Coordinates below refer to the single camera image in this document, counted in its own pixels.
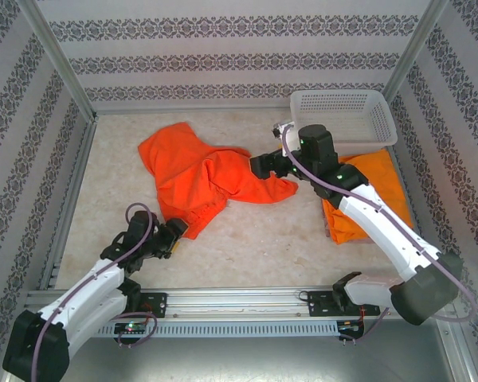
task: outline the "patterned wall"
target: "patterned wall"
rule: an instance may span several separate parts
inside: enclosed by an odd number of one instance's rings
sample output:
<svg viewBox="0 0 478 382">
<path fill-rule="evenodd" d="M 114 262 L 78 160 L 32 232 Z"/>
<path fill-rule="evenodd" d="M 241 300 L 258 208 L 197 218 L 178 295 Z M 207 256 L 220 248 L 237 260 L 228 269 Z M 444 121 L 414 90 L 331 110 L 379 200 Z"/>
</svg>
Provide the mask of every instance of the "patterned wall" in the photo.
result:
<svg viewBox="0 0 478 382">
<path fill-rule="evenodd" d="M 478 302 L 478 0 L 447 5 L 391 107 L 417 224 L 461 255 Z M 463 328 L 478 370 L 478 315 Z"/>
<path fill-rule="evenodd" d="M 390 78 L 429 0 L 44 0 L 97 111 L 288 106 Z"/>
<path fill-rule="evenodd" d="M 38 287 L 87 121 L 16 2 L 0 0 L 0 368 Z"/>
</svg>

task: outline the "white basket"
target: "white basket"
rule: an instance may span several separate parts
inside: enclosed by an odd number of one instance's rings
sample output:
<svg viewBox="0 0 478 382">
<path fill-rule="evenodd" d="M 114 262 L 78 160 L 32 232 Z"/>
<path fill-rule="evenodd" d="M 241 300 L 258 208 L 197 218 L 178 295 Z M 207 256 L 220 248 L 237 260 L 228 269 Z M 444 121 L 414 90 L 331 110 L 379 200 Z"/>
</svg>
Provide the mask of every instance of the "white basket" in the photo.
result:
<svg viewBox="0 0 478 382">
<path fill-rule="evenodd" d="M 341 156 L 372 153 L 397 141 L 388 104 L 376 90 L 301 90 L 292 93 L 290 110 L 298 130 L 324 125 Z"/>
</svg>

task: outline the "beige floor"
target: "beige floor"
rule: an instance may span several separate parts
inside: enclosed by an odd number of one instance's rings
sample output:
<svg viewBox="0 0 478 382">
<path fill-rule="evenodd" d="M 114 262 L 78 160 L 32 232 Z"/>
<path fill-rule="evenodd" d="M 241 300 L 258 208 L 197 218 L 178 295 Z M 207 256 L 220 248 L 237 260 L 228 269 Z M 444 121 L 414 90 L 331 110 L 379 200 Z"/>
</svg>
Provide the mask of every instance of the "beige floor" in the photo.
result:
<svg viewBox="0 0 478 382">
<path fill-rule="evenodd" d="M 288 110 L 100 117 L 57 288 L 71 287 L 127 228 L 126 207 L 142 201 L 159 213 L 154 178 L 136 147 L 159 128 L 187 121 L 212 145 L 243 146 L 258 155 L 279 144 L 272 125 Z M 396 275 L 375 244 L 335 245 L 324 235 L 320 199 L 309 184 L 275 205 L 231 201 L 196 240 L 181 240 L 171 259 L 150 259 L 131 278 L 142 287 L 274 287 L 330 285 L 351 271 Z"/>
</svg>

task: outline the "folded orange towel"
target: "folded orange towel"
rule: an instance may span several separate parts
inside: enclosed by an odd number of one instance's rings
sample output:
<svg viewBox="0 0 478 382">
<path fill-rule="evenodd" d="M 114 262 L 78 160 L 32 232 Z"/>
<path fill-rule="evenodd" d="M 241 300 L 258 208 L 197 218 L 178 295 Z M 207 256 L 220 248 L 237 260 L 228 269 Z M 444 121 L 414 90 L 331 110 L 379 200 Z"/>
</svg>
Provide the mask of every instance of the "folded orange towel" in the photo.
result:
<svg viewBox="0 0 478 382">
<path fill-rule="evenodd" d="M 358 168 L 375 187 L 378 195 L 407 225 L 413 227 L 406 197 L 397 172 L 391 162 L 390 154 L 383 149 L 373 154 L 340 158 L 342 163 L 350 163 Z M 337 243 L 349 240 L 366 239 L 368 235 L 349 217 L 323 201 L 324 213 L 329 224 L 331 238 Z"/>
<path fill-rule="evenodd" d="M 294 195 L 297 184 L 272 175 L 255 177 L 251 154 L 238 147 L 212 147 L 187 123 L 164 127 L 138 147 L 143 164 L 156 180 L 161 212 L 183 219 L 185 237 L 198 233 L 226 206 L 227 199 L 274 203 Z"/>
</svg>

